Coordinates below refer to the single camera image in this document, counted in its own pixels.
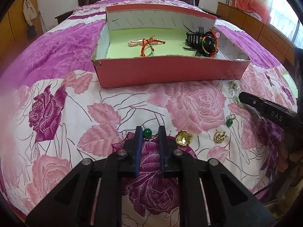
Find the small gold rose earring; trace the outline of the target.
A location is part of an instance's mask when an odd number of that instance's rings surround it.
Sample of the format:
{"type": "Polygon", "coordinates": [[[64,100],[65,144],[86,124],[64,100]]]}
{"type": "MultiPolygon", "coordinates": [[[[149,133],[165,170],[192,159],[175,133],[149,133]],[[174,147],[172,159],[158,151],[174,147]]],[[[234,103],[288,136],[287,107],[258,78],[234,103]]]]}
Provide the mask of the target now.
{"type": "Polygon", "coordinates": [[[220,144],[224,141],[226,137],[227,137],[226,131],[223,132],[216,131],[216,133],[213,136],[213,139],[215,143],[220,144]]]}

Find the gold flower brooch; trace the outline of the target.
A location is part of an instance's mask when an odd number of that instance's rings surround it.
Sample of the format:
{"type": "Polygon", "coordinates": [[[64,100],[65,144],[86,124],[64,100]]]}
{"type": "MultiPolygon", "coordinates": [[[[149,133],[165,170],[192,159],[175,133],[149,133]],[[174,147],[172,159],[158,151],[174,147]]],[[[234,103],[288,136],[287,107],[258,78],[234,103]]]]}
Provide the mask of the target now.
{"type": "Polygon", "coordinates": [[[178,134],[175,136],[175,142],[177,145],[186,147],[192,141],[193,135],[188,133],[186,130],[180,130],[178,134]]]}

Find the wooden wardrobe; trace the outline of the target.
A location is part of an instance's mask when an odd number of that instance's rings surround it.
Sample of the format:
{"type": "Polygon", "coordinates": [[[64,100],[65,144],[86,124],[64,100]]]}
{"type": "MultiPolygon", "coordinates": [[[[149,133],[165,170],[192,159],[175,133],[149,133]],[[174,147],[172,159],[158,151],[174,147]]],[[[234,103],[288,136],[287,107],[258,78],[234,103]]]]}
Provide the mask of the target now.
{"type": "MultiPolygon", "coordinates": [[[[37,0],[30,0],[38,11],[37,0]]],[[[32,20],[37,35],[28,35],[28,24],[23,14],[24,0],[15,0],[1,21],[1,62],[11,62],[21,54],[34,40],[43,34],[39,17],[32,20]]]]}

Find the beige hanging cloth bag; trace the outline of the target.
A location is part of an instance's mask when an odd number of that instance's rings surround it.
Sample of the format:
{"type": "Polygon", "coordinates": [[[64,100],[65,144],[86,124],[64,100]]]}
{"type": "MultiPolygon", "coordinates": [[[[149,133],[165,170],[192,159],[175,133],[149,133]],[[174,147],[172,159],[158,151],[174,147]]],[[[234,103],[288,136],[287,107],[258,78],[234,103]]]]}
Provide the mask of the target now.
{"type": "Polygon", "coordinates": [[[37,12],[30,0],[24,0],[23,2],[23,15],[27,24],[33,26],[32,21],[37,17],[37,12]]]}

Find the black feather hair claw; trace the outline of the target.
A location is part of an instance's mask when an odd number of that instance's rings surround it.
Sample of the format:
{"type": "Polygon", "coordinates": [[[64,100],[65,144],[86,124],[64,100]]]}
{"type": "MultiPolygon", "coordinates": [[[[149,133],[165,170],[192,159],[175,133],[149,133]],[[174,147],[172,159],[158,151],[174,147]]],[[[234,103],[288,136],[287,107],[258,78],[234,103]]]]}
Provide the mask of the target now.
{"type": "Polygon", "coordinates": [[[218,37],[213,30],[205,31],[204,27],[201,26],[198,27],[196,32],[188,29],[188,27],[186,29],[188,31],[183,49],[195,51],[195,55],[199,57],[214,58],[218,53],[218,37]]]}

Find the gold pink flower hair clip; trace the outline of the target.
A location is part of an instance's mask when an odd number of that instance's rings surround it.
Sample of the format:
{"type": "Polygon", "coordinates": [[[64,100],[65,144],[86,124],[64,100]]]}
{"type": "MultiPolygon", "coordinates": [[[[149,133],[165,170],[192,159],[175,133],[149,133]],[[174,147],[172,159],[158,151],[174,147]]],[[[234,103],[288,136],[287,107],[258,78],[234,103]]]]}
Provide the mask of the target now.
{"type": "Polygon", "coordinates": [[[143,38],[141,40],[130,40],[128,42],[128,46],[129,47],[142,46],[146,41],[147,41],[147,39],[145,39],[145,38],[143,38]]]}

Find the floral pink purple bedspread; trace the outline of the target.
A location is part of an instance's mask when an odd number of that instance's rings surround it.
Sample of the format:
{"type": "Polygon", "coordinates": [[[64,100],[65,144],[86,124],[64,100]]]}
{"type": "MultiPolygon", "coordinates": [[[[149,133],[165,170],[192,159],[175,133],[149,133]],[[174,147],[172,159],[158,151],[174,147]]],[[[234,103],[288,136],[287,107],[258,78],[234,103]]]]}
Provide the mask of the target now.
{"type": "MultiPolygon", "coordinates": [[[[215,158],[251,192],[263,195],[287,168],[283,131],[239,102],[242,91],[293,111],[296,98],[284,66],[260,43],[229,22],[215,26],[250,57],[240,79],[101,87],[91,57],[115,5],[159,4],[199,8],[176,0],[102,0],[34,41],[1,76],[1,195],[25,220],[41,200],[85,158],[105,159],[137,127],[174,138],[193,135],[182,147],[193,157],[215,158]],[[226,117],[236,119],[228,128],[226,117]],[[226,131],[220,144],[216,131],[226,131]]],[[[160,173],[158,137],[142,146],[139,176],[123,189],[123,226],[179,226],[179,190],[160,173]]]]}

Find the green paper sheet in box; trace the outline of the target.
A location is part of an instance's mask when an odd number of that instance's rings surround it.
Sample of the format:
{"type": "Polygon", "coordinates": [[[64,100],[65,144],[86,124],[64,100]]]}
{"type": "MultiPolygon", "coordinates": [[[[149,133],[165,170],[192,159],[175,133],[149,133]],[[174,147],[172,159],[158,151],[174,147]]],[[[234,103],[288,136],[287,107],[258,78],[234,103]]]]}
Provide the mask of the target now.
{"type": "Polygon", "coordinates": [[[128,29],[110,31],[107,58],[140,58],[142,56],[195,56],[185,47],[186,31],[170,29],[128,29]],[[142,46],[129,47],[130,40],[147,39],[142,46]]]}

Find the green paper sheet on bed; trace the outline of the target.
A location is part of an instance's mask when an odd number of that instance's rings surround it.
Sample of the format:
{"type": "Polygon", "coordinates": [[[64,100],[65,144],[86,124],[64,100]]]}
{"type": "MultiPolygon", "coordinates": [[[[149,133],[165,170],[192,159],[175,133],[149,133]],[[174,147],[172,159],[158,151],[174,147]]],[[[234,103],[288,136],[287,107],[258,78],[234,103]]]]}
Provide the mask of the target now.
{"type": "Polygon", "coordinates": [[[298,89],[297,89],[297,86],[296,86],[294,80],[292,79],[292,77],[290,76],[289,73],[283,74],[283,77],[286,80],[286,82],[288,83],[294,97],[297,99],[298,98],[298,89]]]}

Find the wooden sideboard cabinet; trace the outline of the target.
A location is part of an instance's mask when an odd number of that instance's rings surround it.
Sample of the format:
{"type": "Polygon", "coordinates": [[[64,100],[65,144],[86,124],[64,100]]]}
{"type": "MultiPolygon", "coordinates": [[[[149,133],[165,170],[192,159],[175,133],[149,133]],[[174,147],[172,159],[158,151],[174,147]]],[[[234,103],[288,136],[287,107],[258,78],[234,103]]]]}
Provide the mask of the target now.
{"type": "Polygon", "coordinates": [[[271,52],[283,65],[294,66],[294,48],[286,36],[270,24],[264,24],[248,13],[218,2],[216,14],[231,22],[271,52]]]}

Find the pink cardboard box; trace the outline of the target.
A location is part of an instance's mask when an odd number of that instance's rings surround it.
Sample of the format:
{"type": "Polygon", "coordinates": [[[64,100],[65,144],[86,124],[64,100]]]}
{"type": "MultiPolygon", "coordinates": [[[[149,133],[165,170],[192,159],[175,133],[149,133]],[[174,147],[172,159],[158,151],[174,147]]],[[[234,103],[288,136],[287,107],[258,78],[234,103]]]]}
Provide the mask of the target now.
{"type": "Polygon", "coordinates": [[[159,4],[115,5],[106,9],[106,23],[91,60],[103,88],[147,85],[192,80],[240,79],[250,57],[215,26],[213,15],[184,7],[159,4]],[[107,58],[110,31],[128,29],[170,29],[196,32],[210,29],[218,37],[214,58],[199,56],[142,56],[107,58]]]}

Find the green bead earring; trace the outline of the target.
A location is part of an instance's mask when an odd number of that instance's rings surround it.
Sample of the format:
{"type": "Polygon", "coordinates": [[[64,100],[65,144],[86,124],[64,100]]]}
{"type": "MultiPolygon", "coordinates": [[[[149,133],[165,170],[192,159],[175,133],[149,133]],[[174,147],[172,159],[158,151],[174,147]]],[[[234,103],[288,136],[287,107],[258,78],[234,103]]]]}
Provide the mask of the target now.
{"type": "Polygon", "coordinates": [[[152,130],[150,128],[146,128],[143,130],[143,137],[144,140],[152,140],[154,138],[156,138],[158,136],[158,134],[153,134],[152,130]]]}
{"type": "Polygon", "coordinates": [[[230,114],[226,117],[226,126],[229,128],[233,124],[233,120],[236,119],[235,114],[230,114]]]}

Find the dark wooden nightstand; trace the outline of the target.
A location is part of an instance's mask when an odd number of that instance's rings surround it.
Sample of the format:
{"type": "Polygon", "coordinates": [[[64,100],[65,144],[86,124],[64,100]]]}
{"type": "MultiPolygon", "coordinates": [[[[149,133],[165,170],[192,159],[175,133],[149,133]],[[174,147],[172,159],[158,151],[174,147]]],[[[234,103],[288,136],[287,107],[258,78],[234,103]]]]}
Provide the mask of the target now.
{"type": "Polygon", "coordinates": [[[72,11],[68,11],[68,12],[66,12],[64,14],[58,15],[57,17],[55,17],[55,19],[57,20],[58,24],[60,24],[61,22],[63,22],[66,19],[68,19],[72,14],[73,14],[73,10],[72,11]]]}

